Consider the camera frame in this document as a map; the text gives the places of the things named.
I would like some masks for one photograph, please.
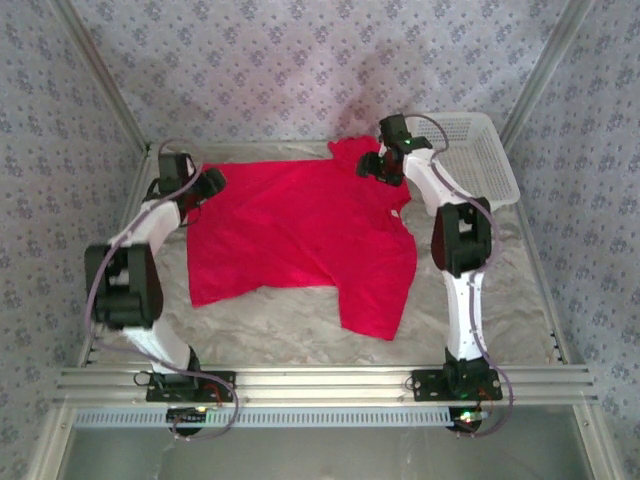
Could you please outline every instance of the table surface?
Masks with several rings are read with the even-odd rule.
[[[328,158],[320,143],[245,144],[206,151],[206,161],[251,162]],[[157,174],[150,160],[140,192]],[[202,363],[225,365],[400,365],[438,364],[444,359],[448,332],[447,296],[441,273],[430,254],[433,219],[420,192],[410,184],[412,201],[401,212],[418,246],[418,272],[409,293],[396,339],[385,342],[340,328],[337,290],[260,288],[241,297],[193,309],[188,294],[185,232],[172,234],[157,256],[165,306],[163,315]],[[502,364],[540,365],[558,362],[550,336],[545,299],[520,228],[518,210],[495,212],[503,254],[483,285],[483,324],[488,349]],[[105,341],[126,344],[116,333]],[[97,350],[100,364],[134,360]]]

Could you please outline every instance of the laundry basket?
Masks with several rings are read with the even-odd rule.
[[[491,209],[515,203],[518,184],[502,148],[498,132],[484,113],[426,113],[449,137],[449,150],[438,158],[458,184],[474,197],[486,197]],[[435,148],[444,146],[440,131],[428,120],[407,118],[414,137],[424,136]]]

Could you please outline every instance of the metal bar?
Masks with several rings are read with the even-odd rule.
[[[310,147],[310,149],[313,150],[314,152],[320,150],[320,151],[324,151],[327,156],[330,156],[331,151],[327,147],[327,143],[328,143],[328,140],[310,140],[310,141],[271,140],[271,141],[260,141],[260,143],[256,145],[259,145],[260,148],[282,147],[283,145],[290,145],[293,148],[297,148],[299,145],[305,145],[305,147]],[[215,153],[226,152],[226,151],[233,152],[238,148],[247,147],[248,145],[251,145],[251,142],[216,142],[216,143],[200,143],[197,145],[197,148],[198,150],[206,154],[208,152],[215,152]],[[176,140],[175,142],[171,143],[171,147],[176,149],[188,150],[189,147],[192,147],[192,146],[193,146],[192,144],[181,142],[180,140]]]
[[[91,356],[91,353],[92,353],[93,340],[94,340],[97,328],[98,326],[96,325],[96,327],[94,328],[93,335],[86,335],[86,332],[85,332],[84,341],[82,342],[82,347],[80,348],[80,353],[78,355],[76,367],[84,367],[89,361],[89,357]]]
[[[204,369],[215,369],[206,366]],[[236,368],[236,392],[243,407],[411,406],[405,386],[413,367]],[[146,389],[133,384],[135,368],[66,369],[55,400],[76,406],[145,404]],[[597,400],[585,366],[506,367],[518,405],[574,405]],[[504,405],[507,399],[495,402]],[[434,402],[433,406],[473,402]]]
[[[69,0],[49,0],[49,4],[63,28],[67,31],[71,42],[78,49],[78,53],[80,53],[84,63],[89,68],[107,105],[113,111],[120,125],[122,125],[125,134],[133,145],[140,151],[144,151],[146,149],[144,135],[100,56],[91,34],[80,19],[78,11]]]
[[[507,154],[594,3],[595,0],[569,0],[560,14],[549,40],[500,132],[500,140]]]
[[[49,411],[38,443],[31,455],[33,461],[25,478],[30,480],[58,478],[75,417],[74,408],[54,407]]]
[[[573,411],[594,477],[626,478],[600,406],[575,405]]]

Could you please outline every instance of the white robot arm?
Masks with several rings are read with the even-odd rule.
[[[199,367],[195,353],[162,318],[164,299],[155,257],[187,213],[220,192],[225,179],[217,169],[207,170],[184,194],[149,213],[158,199],[186,186],[195,173],[187,154],[163,154],[158,161],[160,177],[150,186],[138,215],[107,244],[91,245],[85,251],[87,285],[92,284],[106,252],[123,234],[128,235],[101,279],[93,306],[94,318],[111,330],[121,331],[143,353],[174,369],[195,371]],[[175,370],[161,364],[153,362],[152,367],[156,374],[175,375]]]
[[[490,211],[489,202],[473,198],[457,184],[433,158],[436,150],[431,143],[411,136],[403,115],[383,119],[380,131],[380,151],[364,155],[356,173],[393,186],[400,186],[406,177],[420,189],[428,214],[436,217],[431,255],[447,288],[446,363],[439,372],[414,372],[415,399],[471,399],[482,391],[502,398],[497,373],[483,355],[487,349],[482,336],[481,285],[483,267],[491,255],[491,225],[474,204]]]

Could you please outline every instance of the black bracket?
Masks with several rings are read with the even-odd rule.
[[[189,358],[189,372],[214,375],[235,389],[236,372],[229,370],[201,371],[193,348]],[[213,380],[179,373],[152,373],[147,385],[147,402],[232,403],[233,395]]]
[[[416,402],[502,400],[498,372],[484,358],[456,360],[445,349],[441,369],[414,370],[411,387]]]

